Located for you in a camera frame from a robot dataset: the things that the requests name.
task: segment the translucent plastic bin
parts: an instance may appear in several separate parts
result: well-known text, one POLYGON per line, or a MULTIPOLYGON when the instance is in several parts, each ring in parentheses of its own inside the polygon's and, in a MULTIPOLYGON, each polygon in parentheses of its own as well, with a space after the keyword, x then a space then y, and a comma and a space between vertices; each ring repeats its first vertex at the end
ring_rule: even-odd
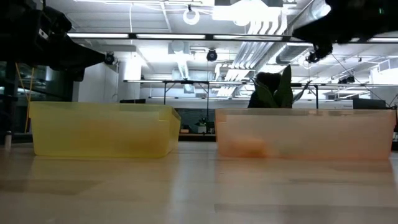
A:
POLYGON ((180 130, 164 105, 32 102, 30 117, 41 156, 162 157, 180 130))
POLYGON ((216 110, 218 152, 231 157, 388 159, 395 111, 216 110))

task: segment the ceiling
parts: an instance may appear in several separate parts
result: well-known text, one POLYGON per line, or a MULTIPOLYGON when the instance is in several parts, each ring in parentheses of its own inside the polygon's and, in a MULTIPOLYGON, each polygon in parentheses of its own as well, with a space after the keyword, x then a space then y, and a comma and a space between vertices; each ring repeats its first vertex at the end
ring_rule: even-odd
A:
MULTIPOLYGON (((297 5, 286 10, 287 23, 310 2, 310 0, 297 0, 297 5)), ((215 21, 209 15, 213 10, 211 6, 194 7, 203 10, 197 24, 189 25, 183 20, 186 6, 165 5, 140 5, 140 4, 105 4, 103 2, 76 2, 74 0, 47 0, 47 4, 65 15, 71 20, 73 30, 71 32, 150 32, 150 33, 201 33, 201 34, 245 34, 249 26, 237 26, 232 21, 215 21)), ((171 41, 153 40, 80 40, 79 43, 88 47, 101 47, 102 51, 112 51, 115 46, 125 48, 118 52, 121 59, 128 58, 131 54, 129 46, 136 46, 140 51, 145 65, 142 74, 151 75, 171 73, 177 69, 177 63, 168 54, 168 46, 171 41)), ((191 57, 187 62, 190 70, 214 71, 217 63, 232 62, 242 42, 215 42, 215 41, 188 41, 191 57), (216 49, 220 62, 207 62, 208 49, 216 49)), ((293 76, 296 80, 302 77, 306 80, 324 78, 344 72, 346 69, 357 68, 356 76, 365 80, 369 76, 369 68, 376 62, 388 57, 398 55, 398 45, 372 45, 351 44, 334 46, 333 56, 329 56, 321 62, 308 65, 303 62, 305 56, 297 58, 293 63, 293 76)))

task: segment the table surface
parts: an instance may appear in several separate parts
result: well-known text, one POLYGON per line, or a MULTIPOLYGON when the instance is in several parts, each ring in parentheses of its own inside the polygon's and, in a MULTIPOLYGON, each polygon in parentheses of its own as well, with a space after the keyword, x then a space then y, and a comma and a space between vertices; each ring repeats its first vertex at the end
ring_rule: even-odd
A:
POLYGON ((236 159, 213 142, 162 159, 76 159, 22 144, 0 149, 0 223, 397 224, 396 159, 236 159))

